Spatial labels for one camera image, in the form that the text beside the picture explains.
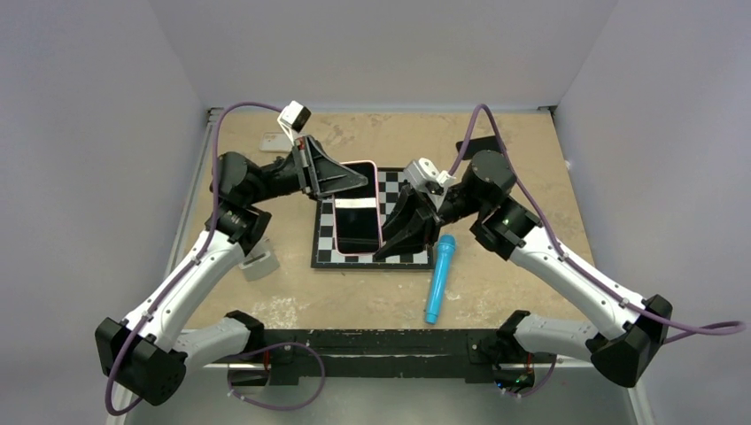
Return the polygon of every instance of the pink phone case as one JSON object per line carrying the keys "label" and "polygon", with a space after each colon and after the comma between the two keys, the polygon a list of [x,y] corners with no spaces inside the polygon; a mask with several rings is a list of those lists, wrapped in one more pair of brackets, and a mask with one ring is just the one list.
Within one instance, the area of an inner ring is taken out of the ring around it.
{"label": "pink phone case", "polygon": [[[370,164],[370,165],[373,166],[373,172],[374,172],[374,174],[373,174],[373,181],[375,182],[375,216],[376,216],[376,218],[378,220],[378,246],[380,247],[383,244],[383,234],[381,233],[381,210],[380,210],[380,206],[379,206],[380,205],[380,198],[379,198],[380,194],[378,192],[378,166],[376,165],[375,162],[368,161],[368,160],[343,162],[342,165],[346,166],[346,165],[350,165],[350,164],[363,164],[363,163],[368,163],[368,164]],[[339,252],[339,248],[337,246],[338,245],[338,243],[337,243],[337,240],[338,240],[338,238],[337,238],[337,196],[334,195],[332,199],[333,199],[332,204],[333,204],[333,208],[334,208],[334,250],[336,252]],[[358,255],[370,255],[372,253],[373,252],[351,252],[351,253],[348,253],[348,254],[344,254],[342,252],[339,252],[339,254],[344,255],[346,257],[347,256],[353,257],[353,256],[358,256]]]}

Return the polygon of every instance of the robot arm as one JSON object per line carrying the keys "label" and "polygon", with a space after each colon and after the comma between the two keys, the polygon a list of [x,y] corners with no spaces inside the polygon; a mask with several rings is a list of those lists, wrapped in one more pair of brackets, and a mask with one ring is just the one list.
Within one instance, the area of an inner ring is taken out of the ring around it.
{"label": "robot arm", "polygon": [[[282,110],[277,121],[292,143],[287,158],[257,166],[237,152],[219,156],[213,234],[209,219],[189,254],[145,301],[122,321],[102,321],[95,337],[105,375],[117,368],[117,383],[157,406],[174,394],[190,371],[263,346],[263,325],[241,312],[228,313],[209,328],[185,335],[182,330],[221,277],[263,236],[271,214],[257,209],[257,203],[298,191],[323,199],[368,183],[367,177],[327,156],[311,136],[299,134],[309,117],[307,108],[297,102]],[[116,367],[124,345],[125,357]]]}
{"label": "robot arm", "polygon": [[[662,346],[667,327],[626,308],[573,269],[548,238],[540,219],[511,196],[516,176],[506,157],[478,152],[461,181],[451,187],[436,177],[425,158],[407,166],[407,184],[383,224],[387,243],[374,259],[415,253],[437,241],[440,228],[476,214],[471,232],[488,251],[510,260],[543,280],[582,311],[589,322],[549,320],[515,312],[501,326],[505,350],[551,352],[591,361],[609,380],[632,387]],[[638,307],[668,319],[672,306],[664,298],[644,299],[607,278],[560,241],[569,258]]]}

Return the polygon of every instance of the microphone head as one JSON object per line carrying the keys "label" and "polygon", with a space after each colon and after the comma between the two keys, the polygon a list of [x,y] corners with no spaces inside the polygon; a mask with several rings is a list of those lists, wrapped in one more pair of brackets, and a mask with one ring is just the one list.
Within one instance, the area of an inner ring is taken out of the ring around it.
{"label": "microphone head", "polygon": [[438,239],[438,255],[453,254],[456,250],[456,239],[451,235],[441,235]]}

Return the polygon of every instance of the tan table surface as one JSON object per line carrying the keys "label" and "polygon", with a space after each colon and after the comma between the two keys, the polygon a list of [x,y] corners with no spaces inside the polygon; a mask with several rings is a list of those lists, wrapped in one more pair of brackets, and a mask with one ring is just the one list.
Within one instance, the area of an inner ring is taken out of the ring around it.
{"label": "tan table surface", "polygon": [[[496,114],[517,173],[553,223],[558,237],[591,261],[589,244],[555,134],[546,113]],[[463,138],[468,113],[315,113],[306,132],[321,141],[337,161],[371,159],[379,166],[406,166],[430,158],[439,169],[451,166],[454,143]],[[278,132],[275,114],[238,112],[224,121],[220,152],[238,151],[259,165],[276,154],[259,151],[266,132]],[[485,117],[474,136],[491,134]],[[462,164],[457,176],[466,166]],[[211,214],[210,168],[201,182],[188,246]],[[521,191],[516,200],[530,207]],[[226,312],[242,310],[267,328],[427,328],[425,298],[430,272],[321,271],[310,268],[315,202],[302,194],[257,205],[273,214],[266,235],[281,264],[271,275],[247,282],[233,268],[190,318],[202,328]],[[457,250],[446,283],[437,328],[495,328],[516,309],[545,316],[584,316],[533,274],[485,251],[469,232],[467,218],[444,229]]]}

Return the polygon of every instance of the black phone screen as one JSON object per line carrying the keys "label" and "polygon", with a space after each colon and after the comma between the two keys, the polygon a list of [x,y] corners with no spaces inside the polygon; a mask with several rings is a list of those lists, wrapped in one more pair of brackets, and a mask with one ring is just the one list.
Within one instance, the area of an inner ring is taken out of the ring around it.
{"label": "black phone screen", "polygon": [[[334,196],[337,251],[343,254],[376,252],[381,247],[376,168],[370,162],[345,164],[345,166],[366,176],[368,184]],[[363,200],[364,202],[362,202],[362,207],[357,206],[358,201],[347,203],[347,206],[342,206],[340,202],[337,207],[337,199]]]}

